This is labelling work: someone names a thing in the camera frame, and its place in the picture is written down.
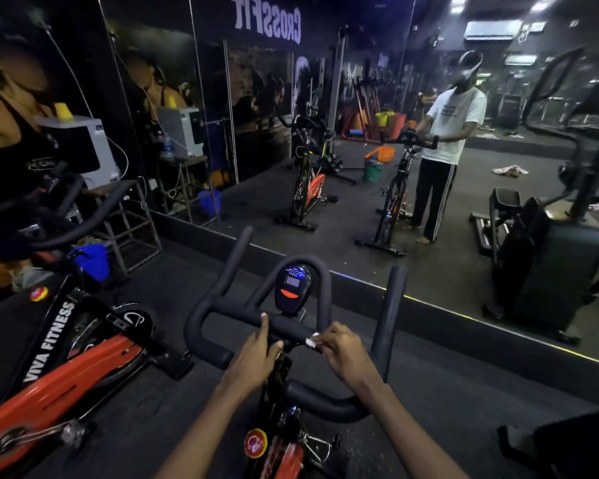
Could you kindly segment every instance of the white side stripe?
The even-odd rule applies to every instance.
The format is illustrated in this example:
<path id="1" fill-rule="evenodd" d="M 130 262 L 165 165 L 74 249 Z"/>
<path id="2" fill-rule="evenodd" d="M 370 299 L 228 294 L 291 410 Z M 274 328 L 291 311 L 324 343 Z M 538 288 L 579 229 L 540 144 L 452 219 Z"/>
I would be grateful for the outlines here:
<path id="1" fill-rule="evenodd" d="M 444 188 L 444 194 L 441 197 L 441 202 L 439 203 L 439 210 L 437 213 L 437 222 L 435 223 L 435 231 L 432 233 L 432 241 L 437 240 L 437 232 L 439 232 L 439 227 L 441 226 L 441 217 L 444 216 L 444 210 L 446 209 L 446 200 L 448 199 L 448 192 L 450 191 L 450 184 L 453 181 L 453 175 L 455 174 L 455 169 L 457 165 L 450 165 L 450 170 L 448 171 L 448 179 L 446 180 L 446 188 Z"/>

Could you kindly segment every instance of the bike monitor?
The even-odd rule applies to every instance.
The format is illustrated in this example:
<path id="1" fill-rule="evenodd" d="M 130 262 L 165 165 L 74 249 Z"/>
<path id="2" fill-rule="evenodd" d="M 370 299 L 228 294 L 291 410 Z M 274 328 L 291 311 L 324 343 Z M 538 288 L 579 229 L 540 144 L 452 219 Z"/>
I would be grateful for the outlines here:
<path id="1" fill-rule="evenodd" d="M 275 279 L 275 306 L 283 315 L 295 317 L 308 299 L 311 278 L 305 265 L 289 265 Z"/>

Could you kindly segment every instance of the yellow bucket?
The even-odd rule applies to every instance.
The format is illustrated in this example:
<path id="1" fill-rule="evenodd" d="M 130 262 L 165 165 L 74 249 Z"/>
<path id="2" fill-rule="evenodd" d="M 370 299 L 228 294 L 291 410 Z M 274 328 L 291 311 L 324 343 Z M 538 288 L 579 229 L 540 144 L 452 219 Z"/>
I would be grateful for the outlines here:
<path id="1" fill-rule="evenodd" d="M 392 116 L 392 115 L 395 115 L 395 112 L 393 112 L 393 111 L 378 112 L 377 114 L 375 114 L 377 125 L 385 128 L 386 121 L 388 121 L 388 116 Z"/>

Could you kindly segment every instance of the woman in black tank top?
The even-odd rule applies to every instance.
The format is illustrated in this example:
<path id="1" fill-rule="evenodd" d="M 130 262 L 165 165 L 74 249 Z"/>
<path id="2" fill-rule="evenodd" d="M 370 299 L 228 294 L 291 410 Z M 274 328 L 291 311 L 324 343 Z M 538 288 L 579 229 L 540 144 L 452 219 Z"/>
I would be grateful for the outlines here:
<path id="1" fill-rule="evenodd" d="M 0 39 L 0 202 L 30 192 L 40 173 L 56 164 L 56 148 L 35 126 L 36 117 L 52 115 L 34 96 L 47 90 L 26 41 Z"/>

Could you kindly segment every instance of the black tank top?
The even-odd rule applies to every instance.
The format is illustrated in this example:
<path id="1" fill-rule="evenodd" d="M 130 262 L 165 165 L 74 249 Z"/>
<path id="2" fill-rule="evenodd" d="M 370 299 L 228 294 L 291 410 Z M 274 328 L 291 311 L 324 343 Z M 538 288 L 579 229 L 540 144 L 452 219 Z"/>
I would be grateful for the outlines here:
<path id="1" fill-rule="evenodd" d="M 58 151 L 38 133 L 1 95 L 20 130 L 20 141 L 0 148 L 0 202 L 33 190 L 42 172 L 56 165 Z"/>

